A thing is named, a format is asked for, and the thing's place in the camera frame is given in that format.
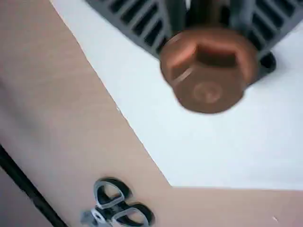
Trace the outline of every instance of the beige wall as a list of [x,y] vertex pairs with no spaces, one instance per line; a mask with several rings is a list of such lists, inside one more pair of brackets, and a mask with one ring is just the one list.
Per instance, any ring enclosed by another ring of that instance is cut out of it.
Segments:
[[0,95],[0,142],[71,227],[105,175],[156,227],[303,225],[302,192],[171,188],[47,0],[0,1]]
[[0,185],[1,227],[52,226],[1,168]]

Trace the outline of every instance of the copper hex nut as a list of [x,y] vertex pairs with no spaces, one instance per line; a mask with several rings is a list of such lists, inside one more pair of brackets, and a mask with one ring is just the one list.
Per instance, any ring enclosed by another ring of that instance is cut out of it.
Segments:
[[186,109],[214,114],[243,97],[258,71],[257,50],[229,29],[187,30],[165,44],[160,67]]

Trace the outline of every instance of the wooden surface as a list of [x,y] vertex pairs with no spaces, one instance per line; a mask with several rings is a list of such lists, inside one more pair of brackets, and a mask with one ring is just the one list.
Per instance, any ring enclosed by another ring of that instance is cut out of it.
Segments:
[[170,187],[47,0],[0,1],[0,95],[1,144],[71,227],[105,175],[156,227],[303,224],[302,192]]

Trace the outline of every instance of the white paper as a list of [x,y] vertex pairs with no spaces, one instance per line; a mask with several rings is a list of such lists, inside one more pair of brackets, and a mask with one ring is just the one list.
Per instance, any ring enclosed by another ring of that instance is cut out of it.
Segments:
[[274,74],[231,110],[204,115],[181,107],[158,60],[84,1],[51,2],[172,186],[303,189],[302,30],[276,47]]

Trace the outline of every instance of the white surface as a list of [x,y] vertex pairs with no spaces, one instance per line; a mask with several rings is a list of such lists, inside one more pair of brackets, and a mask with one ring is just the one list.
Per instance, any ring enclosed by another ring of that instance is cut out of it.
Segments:
[[203,115],[183,109],[158,61],[84,1],[51,2],[171,185],[303,189],[302,31],[276,48],[277,73],[231,110]]

